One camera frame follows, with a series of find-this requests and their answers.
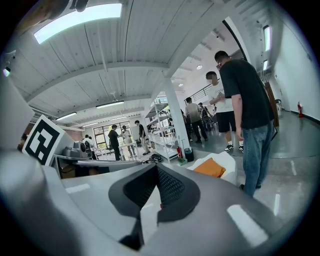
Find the wall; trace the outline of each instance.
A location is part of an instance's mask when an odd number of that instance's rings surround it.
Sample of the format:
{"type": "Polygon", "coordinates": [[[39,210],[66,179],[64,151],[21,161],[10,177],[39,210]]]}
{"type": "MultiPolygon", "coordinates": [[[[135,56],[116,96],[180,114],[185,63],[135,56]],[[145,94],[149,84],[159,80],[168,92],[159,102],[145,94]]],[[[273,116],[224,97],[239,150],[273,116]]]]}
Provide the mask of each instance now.
{"type": "Polygon", "coordinates": [[[286,14],[274,17],[274,23],[282,26],[281,43],[273,45],[278,53],[274,63],[274,79],[282,92],[282,99],[288,101],[292,111],[302,112],[320,120],[320,79],[317,60],[303,34],[286,14]]]}

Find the orange pad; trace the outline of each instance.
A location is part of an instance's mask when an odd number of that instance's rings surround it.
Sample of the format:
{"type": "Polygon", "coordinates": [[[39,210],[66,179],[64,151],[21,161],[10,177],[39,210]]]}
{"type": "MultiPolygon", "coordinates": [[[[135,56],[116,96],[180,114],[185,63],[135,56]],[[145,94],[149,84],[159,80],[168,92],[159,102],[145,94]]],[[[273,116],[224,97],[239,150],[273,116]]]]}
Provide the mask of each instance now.
{"type": "Polygon", "coordinates": [[[217,164],[212,158],[209,158],[197,168],[194,169],[197,173],[202,173],[210,176],[220,178],[222,174],[226,171],[226,168],[217,164]]]}

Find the black mesh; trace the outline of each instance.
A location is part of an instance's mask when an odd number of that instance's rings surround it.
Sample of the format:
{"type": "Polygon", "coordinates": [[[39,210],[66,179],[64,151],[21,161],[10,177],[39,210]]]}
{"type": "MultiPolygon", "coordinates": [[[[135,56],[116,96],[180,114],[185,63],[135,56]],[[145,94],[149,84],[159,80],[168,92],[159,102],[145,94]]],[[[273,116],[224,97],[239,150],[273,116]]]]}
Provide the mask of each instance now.
{"type": "Polygon", "coordinates": [[[177,201],[185,190],[185,185],[161,168],[157,168],[157,187],[160,192],[162,208],[177,201]]]}

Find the column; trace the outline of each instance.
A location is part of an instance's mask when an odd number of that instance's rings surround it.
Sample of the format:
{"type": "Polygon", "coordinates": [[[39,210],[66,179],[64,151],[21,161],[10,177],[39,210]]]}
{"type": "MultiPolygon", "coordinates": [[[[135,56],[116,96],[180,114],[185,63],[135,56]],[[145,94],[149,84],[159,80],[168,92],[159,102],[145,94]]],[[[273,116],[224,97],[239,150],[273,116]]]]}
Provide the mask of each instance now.
{"type": "Polygon", "coordinates": [[[168,104],[170,107],[171,116],[173,119],[173,125],[176,133],[176,139],[178,140],[178,137],[180,137],[179,145],[182,148],[182,153],[185,155],[184,148],[190,148],[188,135],[185,127],[184,118],[181,113],[180,105],[178,102],[178,98],[175,92],[174,85],[171,82],[170,78],[163,77],[163,88],[165,92],[165,96],[168,100],[168,104]]]}

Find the ceiling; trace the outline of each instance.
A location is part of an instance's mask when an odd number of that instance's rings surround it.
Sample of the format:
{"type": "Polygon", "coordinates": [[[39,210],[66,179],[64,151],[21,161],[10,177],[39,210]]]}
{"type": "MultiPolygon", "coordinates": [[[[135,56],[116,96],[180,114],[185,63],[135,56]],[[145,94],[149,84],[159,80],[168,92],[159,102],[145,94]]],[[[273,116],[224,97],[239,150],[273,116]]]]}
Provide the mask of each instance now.
{"type": "MultiPolygon", "coordinates": [[[[114,2],[122,3],[120,18],[79,24],[38,44],[34,33],[46,21],[12,39],[10,79],[30,106],[54,117],[77,112],[60,121],[75,127],[141,113],[164,74],[174,74],[173,86],[183,90],[179,78],[194,80],[197,65],[222,44],[215,35],[229,41],[223,18],[214,20],[226,17],[222,11],[236,11],[252,38],[267,11],[261,0],[90,0],[88,6],[114,2]],[[115,98],[125,103],[95,108],[115,98]]],[[[69,6],[62,15],[68,12],[69,6]]]]}

